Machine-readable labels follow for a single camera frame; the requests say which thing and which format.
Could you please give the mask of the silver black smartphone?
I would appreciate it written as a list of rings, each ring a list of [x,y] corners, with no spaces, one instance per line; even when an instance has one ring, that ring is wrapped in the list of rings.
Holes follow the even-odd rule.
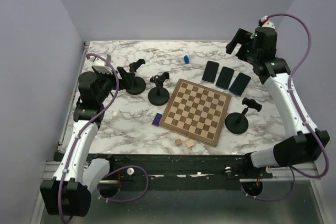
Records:
[[[208,61],[205,66],[205,70],[202,76],[202,80],[209,83],[214,83],[218,72],[219,63],[214,61]]]

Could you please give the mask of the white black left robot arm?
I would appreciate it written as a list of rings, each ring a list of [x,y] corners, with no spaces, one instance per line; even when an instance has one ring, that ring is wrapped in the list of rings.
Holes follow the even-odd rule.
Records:
[[[78,78],[79,101],[69,145],[51,179],[44,179],[40,192],[50,215],[84,217],[90,208],[91,195],[99,181],[112,179],[116,166],[96,158],[85,168],[90,146],[107,109],[103,102],[112,90],[129,89],[135,73],[118,67],[116,72],[87,71]]]

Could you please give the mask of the blue phone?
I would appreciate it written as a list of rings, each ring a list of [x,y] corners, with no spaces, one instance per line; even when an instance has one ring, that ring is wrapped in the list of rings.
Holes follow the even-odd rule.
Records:
[[[215,86],[224,90],[228,90],[234,74],[234,69],[222,67]]]

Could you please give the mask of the black phone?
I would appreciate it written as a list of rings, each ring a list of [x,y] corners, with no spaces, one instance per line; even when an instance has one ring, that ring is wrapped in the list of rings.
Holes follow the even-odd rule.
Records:
[[[250,76],[243,73],[239,73],[236,79],[234,80],[233,84],[230,86],[229,92],[240,97],[243,94],[246,87],[248,86],[250,80],[251,80]]]

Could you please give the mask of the black back phone stand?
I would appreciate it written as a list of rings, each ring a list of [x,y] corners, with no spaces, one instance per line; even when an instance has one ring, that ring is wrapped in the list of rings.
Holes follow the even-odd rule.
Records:
[[[129,73],[135,74],[137,72],[137,69],[145,64],[144,59],[138,59],[136,62],[129,64]],[[131,95],[138,95],[141,94],[146,88],[146,83],[143,78],[134,76],[131,88],[127,89],[126,92]]]

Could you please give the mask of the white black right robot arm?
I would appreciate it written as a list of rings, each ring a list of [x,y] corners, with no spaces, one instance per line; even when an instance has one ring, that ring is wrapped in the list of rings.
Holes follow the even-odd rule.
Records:
[[[231,54],[240,45],[236,57],[252,65],[273,98],[285,128],[285,140],[272,148],[246,154],[241,171],[249,178],[259,174],[261,167],[314,162],[330,140],[329,133],[311,121],[294,84],[288,82],[291,70],[284,59],[276,57],[276,44],[274,28],[257,27],[254,33],[238,29],[226,46],[226,53]]]

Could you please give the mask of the black phone stand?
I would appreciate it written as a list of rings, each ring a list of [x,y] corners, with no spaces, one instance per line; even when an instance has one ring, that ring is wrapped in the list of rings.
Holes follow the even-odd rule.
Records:
[[[169,78],[170,75],[168,72],[163,72],[161,75],[155,75],[150,78],[150,82],[155,84],[155,88],[152,88],[148,93],[148,100],[152,105],[162,106],[168,102],[170,94],[163,87],[163,83]]]
[[[247,107],[241,113],[230,113],[225,119],[226,128],[231,133],[238,135],[245,133],[249,127],[249,122],[245,116],[248,110],[255,109],[257,112],[260,112],[262,109],[262,105],[254,99],[243,98],[242,105],[246,105]]]
[[[129,64],[129,73],[135,74],[137,72],[137,69],[145,64],[144,59],[138,59],[136,62]],[[141,94],[146,88],[146,83],[143,78],[134,76],[131,88],[127,89],[126,92],[131,95],[138,95]]]

